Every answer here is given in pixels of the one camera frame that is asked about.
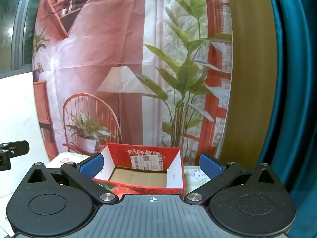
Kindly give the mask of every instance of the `brown cardboard bottom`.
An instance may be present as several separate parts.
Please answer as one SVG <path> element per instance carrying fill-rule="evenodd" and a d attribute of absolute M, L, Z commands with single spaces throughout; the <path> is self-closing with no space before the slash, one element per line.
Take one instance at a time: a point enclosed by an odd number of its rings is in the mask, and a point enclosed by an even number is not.
<path fill-rule="evenodd" d="M 109 181 L 139 186 L 166 188 L 167 172 L 115 167 Z"/>

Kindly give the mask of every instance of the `patterned tablecloth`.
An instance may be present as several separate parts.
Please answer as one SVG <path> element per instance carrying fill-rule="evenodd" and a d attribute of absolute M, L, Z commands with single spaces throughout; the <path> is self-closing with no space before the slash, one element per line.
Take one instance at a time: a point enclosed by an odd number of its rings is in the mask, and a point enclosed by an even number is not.
<path fill-rule="evenodd" d="M 62 164 L 73 161 L 75 163 L 79 163 L 84 159 L 88 158 L 85 155 L 79 155 L 70 152 L 63 152 L 55 157 L 49 164 L 46 165 L 47 168 L 58 168 Z M 186 186 L 186 194 L 197 189 L 198 187 L 202 186 L 210 179 L 205 175 L 203 171 L 200 170 L 199 166 L 185 166 L 185 186 Z M 7 216 L 5 213 L 7 204 L 11 198 L 12 194 L 9 194 L 5 197 L 0 198 L 0 231 L 1 228 L 6 231 L 7 234 L 10 236 L 14 235 L 14 232 L 7 220 Z M 0 238 L 4 237 L 2 232 L 0 232 Z"/>

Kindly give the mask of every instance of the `chair backrest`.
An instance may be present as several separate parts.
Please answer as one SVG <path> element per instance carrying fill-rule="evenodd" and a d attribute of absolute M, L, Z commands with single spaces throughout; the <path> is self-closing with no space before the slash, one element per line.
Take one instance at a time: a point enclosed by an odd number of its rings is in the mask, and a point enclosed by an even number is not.
<path fill-rule="evenodd" d="M 66 125 L 72 125 L 72 115 L 79 117 L 80 112 L 90 118 L 96 119 L 99 124 L 107 128 L 107 132 L 115 136 L 106 137 L 106 141 L 100 140 L 101 145 L 106 142 L 121 142 L 121 130 L 118 119 L 110 106 L 98 97 L 91 94 L 80 93 L 69 97 L 63 106 L 63 124 L 67 144 L 71 141 L 74 143 L 77 142 L 77 135 L 72 135 L 73 130 L 69 130 Z"/>

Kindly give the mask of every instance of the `silver bolt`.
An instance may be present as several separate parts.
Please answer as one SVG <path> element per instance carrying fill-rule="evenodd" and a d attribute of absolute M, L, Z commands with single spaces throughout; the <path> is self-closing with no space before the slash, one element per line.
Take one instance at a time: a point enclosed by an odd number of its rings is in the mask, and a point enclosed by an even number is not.
<path fill-rule="evenodd" d="M 187 195 L 187 198 L 190 200 L 190 201 L 200 201 L 202 200 L 202 195 L 199 194 L 199 193 L 189 193 Z"/>
<path fill-rule="evenodd" d="M 104 193 L 100 195 L 100 199 L 103 201 L 112 201 L 116 198 L 116 196 L 112 193 Z"/>

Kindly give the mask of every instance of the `floor lamp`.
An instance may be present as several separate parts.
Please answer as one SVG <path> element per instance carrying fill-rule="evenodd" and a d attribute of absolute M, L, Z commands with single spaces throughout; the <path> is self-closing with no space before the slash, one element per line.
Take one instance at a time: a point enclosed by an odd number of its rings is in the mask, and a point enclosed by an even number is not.
<path fill-rule="evenodd" d="M 121 103 L 120 93 L 133 93 L 133 94 L 151 94 L 154 93 L 146 88 L 134 75 L 128 66 L 115 66 L 112 67 L 98 88 L 99 92 L 105 93 L 118 93 L 119 97 L 119 128 L 121 130 Z"/>

